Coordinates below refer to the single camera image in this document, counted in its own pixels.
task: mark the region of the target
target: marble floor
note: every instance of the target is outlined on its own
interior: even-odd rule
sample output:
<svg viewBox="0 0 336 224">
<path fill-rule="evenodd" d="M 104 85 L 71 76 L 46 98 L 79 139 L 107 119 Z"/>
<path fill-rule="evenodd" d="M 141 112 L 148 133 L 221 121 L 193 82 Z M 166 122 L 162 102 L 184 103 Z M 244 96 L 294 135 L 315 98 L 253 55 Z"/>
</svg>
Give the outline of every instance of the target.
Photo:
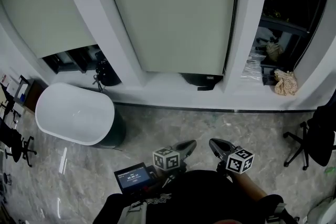
<svg viewBox="0 0 336 224">
<path fill-rule="evenodd" d="M 183 140 L 197 140 L 197 148 L 187 159 L 189 169 L 215 170 L 218 159 L 208 141 L 212 137 L 229 140 L 256 154 L 248 175 L 267 193 L 280 194 L 287 209 L 301 220 L 321 199 L 333 194 L 336 173 L 324 173 L 310 160 L 302 170 L 303 156 L 288 168 L 283 163 L 298 148 L 282 134 L 298 131 L 298 124 L 312 113 L 223 113 L 117 106 L 127 125 L 127 138 L 119 150 L 98 149 L 70 143 L 41 132 L 34 116 L 26 112 L 17 124 L 38 155 L 14 163 L 3 159 L 3 170 L 12 175 L 7 187 L 7 209 L 15 220 L 32 223 L 92 223 L 106 198 L 120 189 L 113 172 L 139 162 L 150 165 L 152 151 Z M 13 127 L 11 118 L 6 122 Z M 59 171 L 66 152 L 65 169 Z M 333 154 L 328 166 L 336 166 Z"/>
</svg>

